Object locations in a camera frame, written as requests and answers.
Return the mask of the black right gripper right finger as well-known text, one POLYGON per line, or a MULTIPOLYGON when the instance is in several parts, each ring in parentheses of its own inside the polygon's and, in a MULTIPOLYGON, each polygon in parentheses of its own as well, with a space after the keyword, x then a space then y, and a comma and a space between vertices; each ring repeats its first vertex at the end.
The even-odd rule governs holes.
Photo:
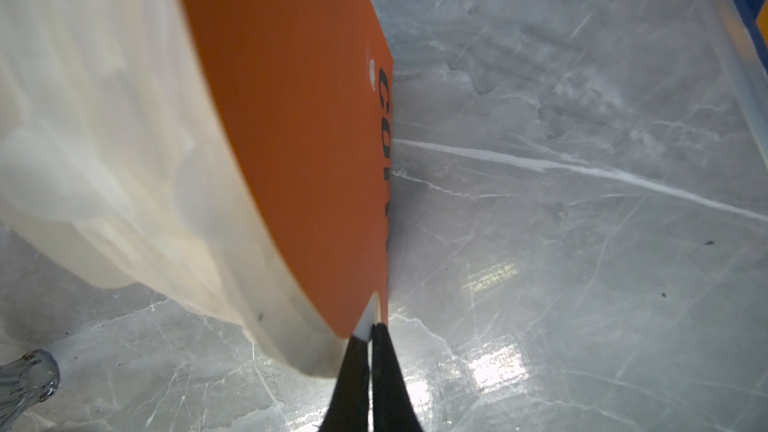
POLYGON ((384 323, 372 328, 372 400, 375 432, 423 432, 384 323))

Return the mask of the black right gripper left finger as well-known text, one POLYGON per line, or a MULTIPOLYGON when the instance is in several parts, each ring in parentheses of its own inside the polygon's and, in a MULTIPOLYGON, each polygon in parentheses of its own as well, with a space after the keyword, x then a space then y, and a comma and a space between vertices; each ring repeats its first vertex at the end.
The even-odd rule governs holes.
POLYGON ((352 336, 319 432, 368 431, 369 380, 368 343, 352 336))

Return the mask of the orange coffee filter pack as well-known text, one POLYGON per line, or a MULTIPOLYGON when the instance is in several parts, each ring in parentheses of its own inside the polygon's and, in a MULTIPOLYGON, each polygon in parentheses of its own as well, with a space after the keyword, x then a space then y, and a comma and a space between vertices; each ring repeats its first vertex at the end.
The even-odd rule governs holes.
POLYGON ((393 58, 371 0, 1 0, 1 219, 335 376, 387 309, 393 58))

